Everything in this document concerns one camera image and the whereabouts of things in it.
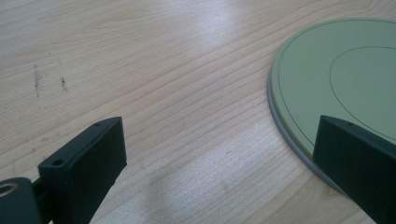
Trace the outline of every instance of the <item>scratch mark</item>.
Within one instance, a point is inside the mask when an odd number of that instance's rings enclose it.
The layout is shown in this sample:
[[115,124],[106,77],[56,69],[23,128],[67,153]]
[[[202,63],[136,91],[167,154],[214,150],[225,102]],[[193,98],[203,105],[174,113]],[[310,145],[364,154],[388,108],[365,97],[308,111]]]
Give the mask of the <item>scratch mark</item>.
[[68,91],[66,87],[66,80],[64,79],[64,77],[61,77],[61,81],[62,81],[62,88],[64,88],[64,91]]
[[40,81],[41,81],[41,76],[40,76],[40,74],[38,74],[37,64],[36,64],[35,65],[35,96],[37,97],[37,99],[40,96],[40,92],[39,92],[40,85],[41,85]]

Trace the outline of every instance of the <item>green circular plate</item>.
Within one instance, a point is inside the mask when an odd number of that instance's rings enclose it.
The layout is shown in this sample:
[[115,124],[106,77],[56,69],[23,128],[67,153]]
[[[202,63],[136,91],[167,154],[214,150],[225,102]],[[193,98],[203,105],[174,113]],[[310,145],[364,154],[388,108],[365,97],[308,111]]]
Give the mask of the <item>green circular plate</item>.
[[317,175],[312,162],[321,115],[345,119],[396,144],[396,22],[327,21],[292,36],[268,79],[276,125]]

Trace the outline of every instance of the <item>light wood surface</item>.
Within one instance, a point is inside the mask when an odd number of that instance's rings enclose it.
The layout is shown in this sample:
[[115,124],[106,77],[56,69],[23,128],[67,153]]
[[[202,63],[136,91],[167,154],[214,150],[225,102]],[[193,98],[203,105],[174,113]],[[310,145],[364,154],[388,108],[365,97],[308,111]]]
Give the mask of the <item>light wood surface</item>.
[[396,1],[0,2],[0,179],[122,116],[128,166],[92,223],[373,223],[315,177],[266,96],[276,50]]

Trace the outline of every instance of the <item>wood grain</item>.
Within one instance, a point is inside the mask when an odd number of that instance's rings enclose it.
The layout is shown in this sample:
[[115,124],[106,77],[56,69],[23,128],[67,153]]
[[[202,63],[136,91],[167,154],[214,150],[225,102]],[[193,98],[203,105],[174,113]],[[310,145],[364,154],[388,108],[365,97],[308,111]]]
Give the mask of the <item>wood grain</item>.
[[266,98],[277,49],[396,2],[0,2],[0,179],[122,116],[128,166],[92,223],[373,223],[315,177]]

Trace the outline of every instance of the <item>screw hole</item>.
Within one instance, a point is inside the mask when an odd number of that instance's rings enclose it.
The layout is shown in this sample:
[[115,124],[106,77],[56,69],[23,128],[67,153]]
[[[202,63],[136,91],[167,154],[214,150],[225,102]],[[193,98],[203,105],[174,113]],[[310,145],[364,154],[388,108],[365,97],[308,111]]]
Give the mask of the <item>screw hole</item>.
[[6,183],[0,186],[0,198],[10,194],[18,187],[17,183]]
[[56,161],[53,161],[53,162],[52,162],[52,165],[58,166],[58,165],[62,165],[63,163],[64,163],[63,160],[56,160]]

